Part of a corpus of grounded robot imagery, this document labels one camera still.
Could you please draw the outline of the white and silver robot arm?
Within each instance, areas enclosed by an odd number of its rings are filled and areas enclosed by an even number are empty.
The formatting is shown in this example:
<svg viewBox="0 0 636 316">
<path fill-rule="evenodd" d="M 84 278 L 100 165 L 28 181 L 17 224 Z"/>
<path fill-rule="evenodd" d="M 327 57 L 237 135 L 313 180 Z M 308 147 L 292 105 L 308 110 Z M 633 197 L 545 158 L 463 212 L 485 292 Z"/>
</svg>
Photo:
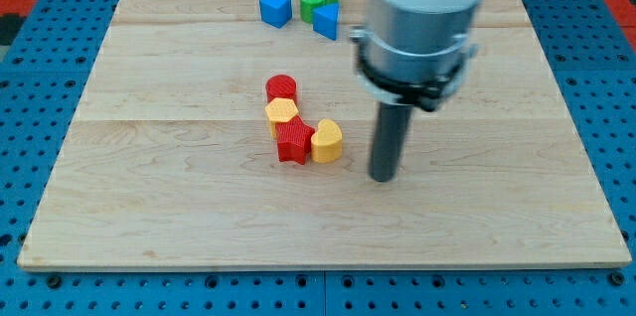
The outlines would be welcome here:
<svg viewBox="0 0 636 316">
<path fill-rule="evenodd" d="M 465 81 L 482 0 L 369 0 L 352 30 L 356 70 L 383 108 L 436 110 Z"/>
</svg>

